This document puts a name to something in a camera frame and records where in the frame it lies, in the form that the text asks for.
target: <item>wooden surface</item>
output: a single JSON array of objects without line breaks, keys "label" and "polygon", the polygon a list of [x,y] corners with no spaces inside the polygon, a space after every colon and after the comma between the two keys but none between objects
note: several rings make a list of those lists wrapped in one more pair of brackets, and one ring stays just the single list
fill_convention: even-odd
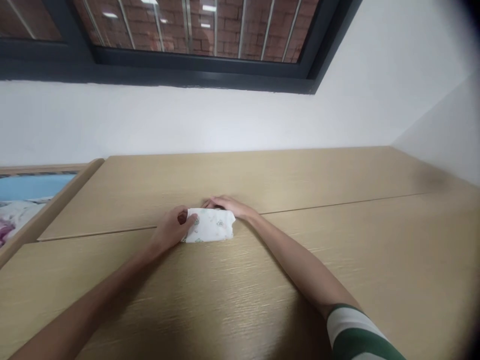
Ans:
[{"label": "wooden surface", "polygon": [[69,203],[103,163],[103,159],[95,159],[85,164],[82,170],[80,170],[61,191],[0,248],[0,269],[22,245],[37,241],[47,226],[57,217],[65,205]]},{"label": "wooden surface", "polygon": [[[478,295],[479,212],[471,195],[406,196],[265,217],[319,257],[407,359],[452,359],[465,345]],[[0,359],[152,232],[23,246],[0,271]],[[234,235],[177,246],[79,358],[322,358],[329,344],[318,314],[240,221]]]},{"label": "wooden surface", "polygon": [[56,172],[81,171],[88,164],[58,164],[58,165],[32,165],[32,166],[7,166],[0,167],[0,175],[10,174],[42,174]]},{"label": "wooden surface", "polygon": [[40,240],[151,228],[229,194],[261,214],[423,193],[426,165],[388,146],[112,156]]}]

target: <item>window glass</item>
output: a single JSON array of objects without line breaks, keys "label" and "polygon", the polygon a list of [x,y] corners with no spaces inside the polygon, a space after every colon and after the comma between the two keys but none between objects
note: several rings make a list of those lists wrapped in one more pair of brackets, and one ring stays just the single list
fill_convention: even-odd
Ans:
[{"label": "window glass", "polygon": [[0,37],[62,41],[42,0],[0,1]]},{"label": "window glass", "polygon": [[296,63],[318,2],[75,0],[75,5],[97,46]]}]

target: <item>forearm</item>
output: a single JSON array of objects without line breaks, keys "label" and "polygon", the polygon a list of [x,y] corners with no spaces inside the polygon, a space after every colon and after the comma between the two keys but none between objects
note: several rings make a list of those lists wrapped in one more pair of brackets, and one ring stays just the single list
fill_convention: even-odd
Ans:
[{"label": "forearm", "polygon": [[148,249],[134,255],[18,350],[11,359],[73,359],[102,323],[112,301],[155,260]]},{"label": "forearm", "polygon": [[246,219],[263,239],[298,290],[326,317],[335,304],[359,304],[328,268],[310,251],[253,213]]}]

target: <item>sleeve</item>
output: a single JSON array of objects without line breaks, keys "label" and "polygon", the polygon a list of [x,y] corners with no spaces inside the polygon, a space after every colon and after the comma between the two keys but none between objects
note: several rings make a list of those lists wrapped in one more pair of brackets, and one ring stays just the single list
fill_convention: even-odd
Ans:
[{"label": "sleeve", "polygon": [[360,310],[336,305],[326,320],[334,360],[405,360]]}]

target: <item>brick wall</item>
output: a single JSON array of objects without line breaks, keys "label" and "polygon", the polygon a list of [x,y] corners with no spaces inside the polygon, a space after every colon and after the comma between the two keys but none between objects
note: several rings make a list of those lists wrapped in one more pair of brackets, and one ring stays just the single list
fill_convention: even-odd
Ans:
[{"label": "brick wall", "polygon": [[[41,0],[14,0],[24,13],[32,29],[43,40],[59,40],[60,34]],[[112,48],[132,49],[121,8],[117,0],[87,0],[95,18],[104,45]],[[239,54],[242,11],[246,2],[243,21],[241,58],[260,60],[270,14],[271,0],[217,0],[217,56],[236,59]],[[160,30],[166,52],[188,53],[184,12],[181,0],[157,0]],[[315,8],[319,0],[302,0],[295,27],[288,45],[285,61],[295,63],[304,44]],[[161,51],[153,5],[142,0],[122,0],[126,20],[130,27],[136,50]],[[100,46],[83,0],[74,0],[78,13],[92,42]],[[265,47],[264,61],[281,62],[287,44],[298,0],[275,0]],[[215,5],[214,0],[190,0],[191,54],[213,56],[215,44],[214,12],[202,10],[202,5]],[[6,2],[0,2],[0,32],[12,37],[29,38],[15,14]]]},{"label": "brick wall", "polygon": [[[13,0],[12,2],[38,40],[62,40],[42,0]],[[31,38],[11,6],[4,0],[0,1],[0,36],[15,39]]]}]

